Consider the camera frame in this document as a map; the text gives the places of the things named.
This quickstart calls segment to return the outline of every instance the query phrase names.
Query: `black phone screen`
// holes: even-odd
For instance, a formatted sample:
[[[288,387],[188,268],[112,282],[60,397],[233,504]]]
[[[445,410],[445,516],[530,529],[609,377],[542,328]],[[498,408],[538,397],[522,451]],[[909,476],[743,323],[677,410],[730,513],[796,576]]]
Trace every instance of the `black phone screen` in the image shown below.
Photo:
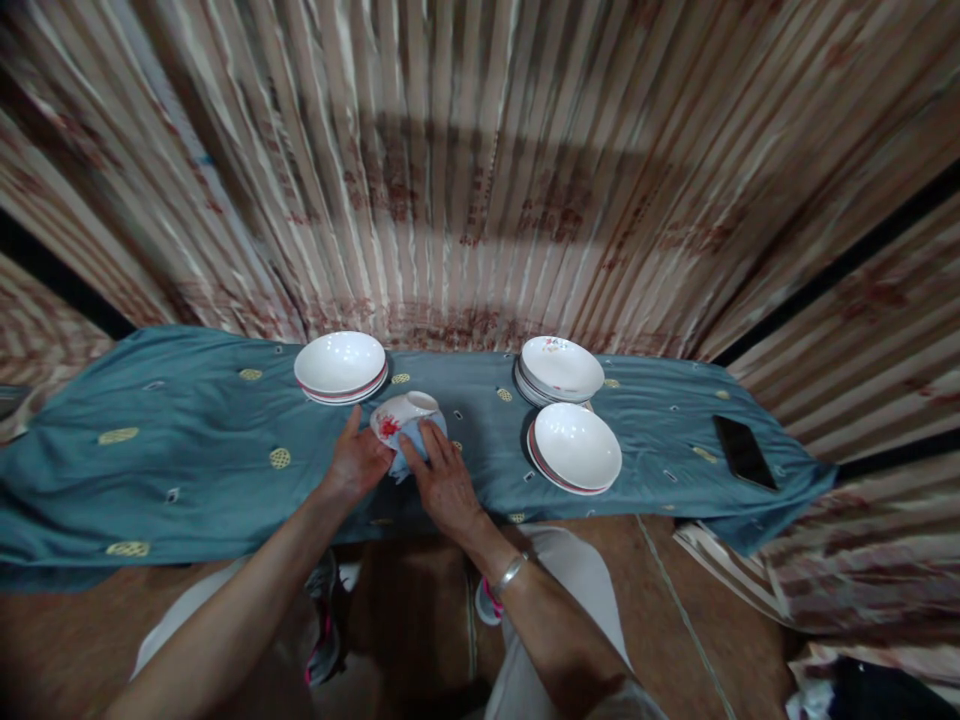
[[[767,490],[779,491],[753,431],[743,423],[720,415],[713,416],[713,424],[733,474]]]

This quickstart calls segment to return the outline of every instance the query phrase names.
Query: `left hand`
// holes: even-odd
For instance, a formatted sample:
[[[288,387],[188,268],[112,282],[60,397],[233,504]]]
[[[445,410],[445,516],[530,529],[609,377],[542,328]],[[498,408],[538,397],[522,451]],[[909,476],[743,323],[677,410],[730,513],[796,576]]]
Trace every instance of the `left hand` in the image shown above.
[[[377,486],[396,454],[377,439],[371,428],[357,432],[362,417],[360,406],[354,405],[347,426],[334,446],[330,469],[320,483],[320,488],[344,496],[352,505]]]

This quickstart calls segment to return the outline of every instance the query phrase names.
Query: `striped curtain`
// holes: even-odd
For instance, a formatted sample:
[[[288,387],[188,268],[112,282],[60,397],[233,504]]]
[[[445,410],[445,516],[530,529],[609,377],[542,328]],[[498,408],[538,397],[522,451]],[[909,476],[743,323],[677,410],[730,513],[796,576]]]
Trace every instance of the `striped curtain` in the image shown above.
[[[30,417],[113,342],[5,255],[0,255],[0,327],[0,384],[28,393],[11,416],[0,418],[3,443],[22,433]]]
[[[806,632],[960,620],[958,518],[960,452],[833,491],[761,554]]]
[[[954,3],[8,13],[0,201],[138,325],[709,358],[960,150]]]
[[[844,462],[960,427],[958,364],[960,195],[730,371],[812,454]]]

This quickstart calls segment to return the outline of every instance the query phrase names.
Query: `ceramic bowl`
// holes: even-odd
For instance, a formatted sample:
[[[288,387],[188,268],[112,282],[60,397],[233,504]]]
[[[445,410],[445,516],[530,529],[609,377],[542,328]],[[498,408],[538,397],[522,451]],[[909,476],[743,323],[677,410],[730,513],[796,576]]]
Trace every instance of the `ceramic bowl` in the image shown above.
[[[430,417],[438,412],[440,412],[440,404],[433,397],[411,390],[390,398],[374,410],[370,415],[370,427],[373,428],[380,442],[391,445],[392,438],[408,422]]]
[[[315,403],[320,403],[321,405],[356,405],[361,403],[369,397],[373,397],[379,392],[380,388],[384,386],[387,382],[387,374],[383,373],[379,378],[369,387],[364,388],[356,393],[351,393],[349,395],[338,395],[335,397],[330,397],[327,395],[319,395],[307,390],[305,387],[301,386],[303,394],[307,396],[308,399],[313,400]]]
[[[316,390],[311,390],[299,380],[297,380],[297,384],[300,385],[300,389],[303,390],[305,393],[307,393],[308,395],[313,395],[314,397],[319,398],[320,400],[344,401],[344,400],[350,400],[351,398],[356,398],[358,396],[368,395],[370,392],[372,392],[373,390],[378,388],[380,385],[382,385],[386,377],[387,377],[387,363],[384,363],[383,369],[380,370],[380,373],[373,380],[371,380],[369,383],[367,383],[363,387],[359,389],[350,390],[349,392],[342,392],[342,393],[317,392]]]
[[[566,490],[568,493],[573,493],[574,495],[599,495],[602,492],[606,492],[610,489],[610,485],[606,485],[597,490],[584,490],[583,488],[578,488],[576,485],[571,485],[570,483],[564,482],[556,472],[547,465],[546,461],[543,459],[543,454],[540,452],[540,448],[537,447],[537,441],[534,438],[534,425],[530,425],[530,429],[527,431],[527,451],[530,453],[530,459],[533,461],[534,467],[540,471],[540,474],[543,475],[547,480],[556,485],[561,490]]]
[[[600,361],[563,338],[544,335],[527,340],[520,360],[534,387],[561,400],[589,400],[603,386]]]
[[[547,405],[534,421],[534,440],[550,469],[578,488],[599,490],[620,474],[623,456],[617,436],[579,405]]]
[[[343,331],[319,337],[297,355],[297,382],[320,394],[359,392],[383,371],[387,354],[376,338]]]

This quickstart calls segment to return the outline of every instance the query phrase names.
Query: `silver bracelet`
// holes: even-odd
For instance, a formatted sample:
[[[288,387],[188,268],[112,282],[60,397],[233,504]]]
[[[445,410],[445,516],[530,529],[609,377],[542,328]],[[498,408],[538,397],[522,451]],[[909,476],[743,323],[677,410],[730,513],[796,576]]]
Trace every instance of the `silver bracelet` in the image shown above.
[[[530,556],[526,553],[522,553],[520,557],[516,558],[510,567],[507,568],[507,571],[503,574],[503,577],[500,578],[500,582],[490,588],[490,591],[493,593],[493,597],[496,598],[497,602],[500,602],[500,595],[504,590],[507,589],[507,585],[517,576],[517,573],[520,572],[520,568],[523,567],[523,564],[530,559]]]

